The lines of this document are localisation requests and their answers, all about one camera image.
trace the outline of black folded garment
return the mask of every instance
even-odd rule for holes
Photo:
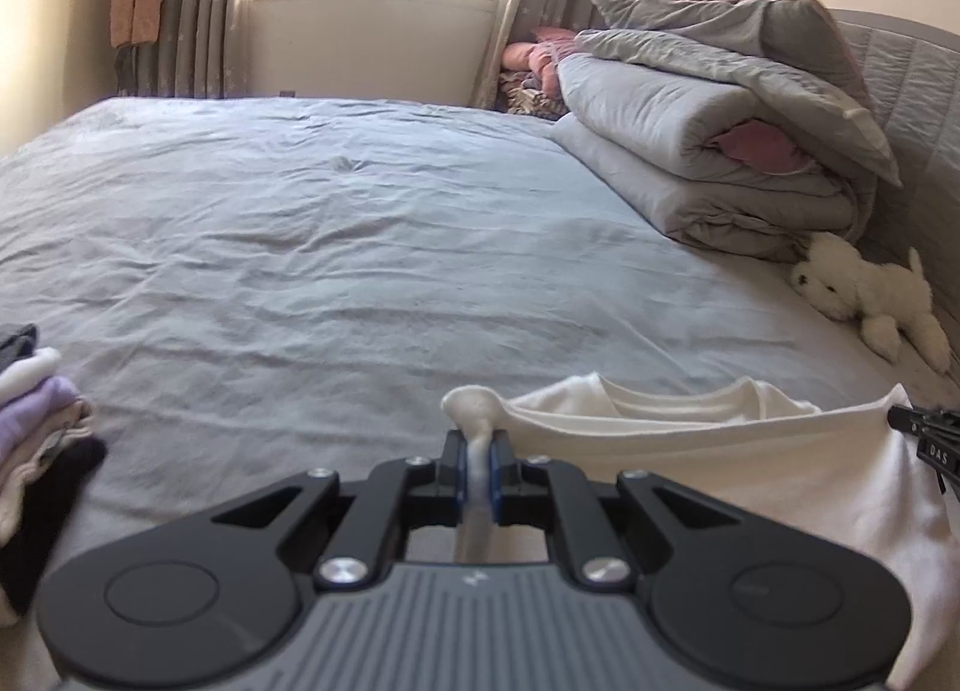
[[[0,324],[0,371],[21,357],[30,357],[37,349],[40,333],[34,324]]]
[[[83,482],[105,456],[107,445],[102,440],[78,440],[56,456],[40,480],[24,489],[20,526],[0,547],[0,626],[10,626],[30,608]]]

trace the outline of plush dog's leg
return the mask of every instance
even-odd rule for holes
[[[950,343],[936,317],[928,313],[918,314],[904,327],[904,331],[917,352],[934,371],[944,374],[949,369]]]
[[[872,351],[880,357],[885,357],[891,363],[896,363],[899,356],[901,338],[896,330],[896,320],[889,314],[877,314],[875,317],[864,317],[860,327],[860,336]]]

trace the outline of triangular cutout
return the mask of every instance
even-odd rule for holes
[[[676,493],[667,488],[654,488],[656,496],[664,502],[666,509],[673,512],[677,520],[686,528],[717,528],[719,526],[736,526],[736,518],[723,512],[717,512],[702,502],[695,501],[682,493]]]
[[[240,504],[240,507],[234,507],[229,512],[217,515],[213,522],[244,528],[267,528],[275,517],[280,515],[280,512],[290,506],[300,492],[301,489],[294,488],[293,485],[280,488],[266,496],[261,496],[256,501]]]

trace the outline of circular cap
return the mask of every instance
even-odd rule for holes
[[[630,567],[620,558],[591,558],[581,570],[591,582],[621,582],[630,574]]]
[[[741,611],[772,626],[812,626],[832,617],[843,603],[843,591],[827,575],[791,563],[748,569],[730,591]]]
[[[107,604],[138,626],[174,626],[202,615],[217,601],[220,586],[203,567],[161,561],[127,569],[107,586]]]
[[[320,565],[320,576],[327,582],[337,585],[349,585],[359,582],[367,576],[367,565],[358,558],[335,557]]]

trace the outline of plush dog's head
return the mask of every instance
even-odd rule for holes
[[[832,233],[816,233],[808,258],[790,272],[793,289],[830,319],[853,317],[859,311],[856,282],[863,260],[856,247]]]

